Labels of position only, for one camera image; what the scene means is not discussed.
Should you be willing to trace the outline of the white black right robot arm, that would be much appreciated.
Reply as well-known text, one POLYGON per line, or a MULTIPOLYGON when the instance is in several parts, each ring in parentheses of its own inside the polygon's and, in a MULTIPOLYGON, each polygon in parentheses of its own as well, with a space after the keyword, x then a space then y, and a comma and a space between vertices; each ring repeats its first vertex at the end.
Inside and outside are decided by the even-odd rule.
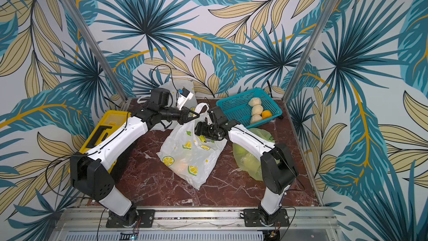
POLYGON ((252 133, 240 122, 229 120, 220 107, 208 110, 212 123, 198 122, 195 135, 221 141, 226 139, 250 152, 261 164, 266 186, 259 205, 260 220, 268 225, 280 213, 283 197, 298 177, 298 171, 287 145, 274 143, 252 133))

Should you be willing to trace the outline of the white lemon plastic bag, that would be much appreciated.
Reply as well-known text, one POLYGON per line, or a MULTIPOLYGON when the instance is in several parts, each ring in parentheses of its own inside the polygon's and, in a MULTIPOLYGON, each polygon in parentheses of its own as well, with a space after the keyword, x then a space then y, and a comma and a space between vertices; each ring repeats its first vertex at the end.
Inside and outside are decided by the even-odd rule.
POLYGON ((204 122, 205 119, 210 121, 208 112, 202 111, 207 107, 206 103, 198 104, 195 112, 200 117, 176 126, 157 153, 162 163, 197 190, 208 179, 227 144, 226 139, 212 141, 205 136, 195 135, 198 122, 204 122))

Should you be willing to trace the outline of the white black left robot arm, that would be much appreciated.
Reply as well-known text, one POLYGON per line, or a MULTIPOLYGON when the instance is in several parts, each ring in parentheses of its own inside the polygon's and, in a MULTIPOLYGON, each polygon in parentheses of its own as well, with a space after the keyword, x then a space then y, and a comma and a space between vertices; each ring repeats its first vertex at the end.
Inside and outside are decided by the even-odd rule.
POLYGON ((71 185, 91 197, 125 224, 137 217, 136 206, 116 187, 109 169, 138 138, 155 125, 176 121, 183 125, 200 115, 185 106, 194 94, 182 88, 176 98, 165 88, 155 88, 140 109, 128 115, 126 121, 109 137, 85 153, 70 157, 71 185))

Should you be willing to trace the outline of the green avocado plastic bag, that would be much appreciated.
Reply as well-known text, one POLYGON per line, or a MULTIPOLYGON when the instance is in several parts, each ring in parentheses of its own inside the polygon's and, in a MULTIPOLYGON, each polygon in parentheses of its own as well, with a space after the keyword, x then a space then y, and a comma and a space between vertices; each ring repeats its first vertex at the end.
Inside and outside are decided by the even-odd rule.
MULTIPOLYGON (((264 140, 275 143, 272 134, 264 129, 251 128, 249 131, 264 140)), ((246 171, 256 181, 263 181, 261 163, 254 155, 235 143, 233 143, 233 155, 242 171, 246 171)))

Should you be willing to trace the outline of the white pear front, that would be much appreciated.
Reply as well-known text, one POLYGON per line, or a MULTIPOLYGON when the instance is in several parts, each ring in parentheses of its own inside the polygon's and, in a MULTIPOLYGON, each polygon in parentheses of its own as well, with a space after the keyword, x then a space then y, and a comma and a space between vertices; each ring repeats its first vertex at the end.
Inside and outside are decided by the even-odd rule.
POLYGON ((253 124, 260 122, 262 120, 263 120, 263 117, 261 115, 255 114, 251 117, 250 124, 253 125, 253 124))

